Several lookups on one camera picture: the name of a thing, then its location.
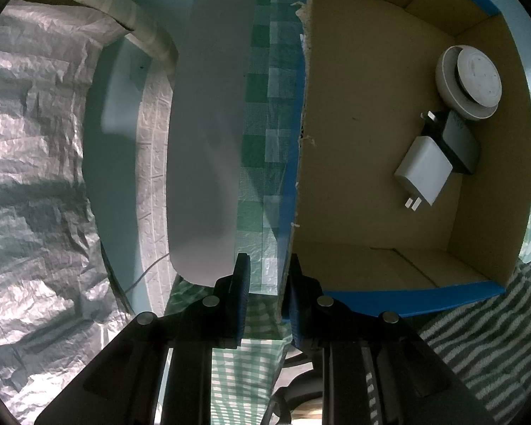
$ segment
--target silver reflective sheet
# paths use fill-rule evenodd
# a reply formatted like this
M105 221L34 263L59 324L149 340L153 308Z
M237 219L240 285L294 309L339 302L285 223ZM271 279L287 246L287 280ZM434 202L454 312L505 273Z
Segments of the silver reflective sheet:
M124 33L77 6L0 16L0 397L23 424L126 322L81 172L86 92Z

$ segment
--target metal screw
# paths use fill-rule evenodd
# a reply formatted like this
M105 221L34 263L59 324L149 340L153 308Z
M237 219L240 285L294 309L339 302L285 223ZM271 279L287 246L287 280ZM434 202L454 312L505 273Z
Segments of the metal screw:
M202 300L204 306L217 306L220 303L220 299L217 296L207 296Z
M399 321L399 315L395 312L383 312L382 318L389 324L395 324Z
M316 303L318 303L319 306L332 306L334 302L335 300L330 296L320 296L316 299Z
M136 321L142 326L147 326L155 319L155 314L152 312L141 312L137 317Z

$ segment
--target round white device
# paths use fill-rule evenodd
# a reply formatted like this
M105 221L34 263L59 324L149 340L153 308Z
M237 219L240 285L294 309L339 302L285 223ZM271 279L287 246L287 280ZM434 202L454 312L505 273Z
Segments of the round white device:
M502 82L494 63L480 50L467 46L456 61L458 75L468 95L484 107L495 107L502 97Z
M491 117L498 108L502 94L499 73L476 48L448 48L436 64L435 80L445 104L463 118L478 121Z

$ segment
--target open cardboard box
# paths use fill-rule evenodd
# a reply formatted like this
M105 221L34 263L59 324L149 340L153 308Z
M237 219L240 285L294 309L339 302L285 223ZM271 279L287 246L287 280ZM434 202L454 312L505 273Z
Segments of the open cardboard box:
M292 245L303 273L325 292L363 291L356 296L373 308L361 310L375 314L503 292L531 207L530 95L503 16L488 0L312 0L310 8L303 126L311 138L302 143ZM491 118L468 123L482 147L476 173L451 174L436 202L414 212L394 171L422 130L420 113L446 110L434 72L456 44L496 64L502 98Z

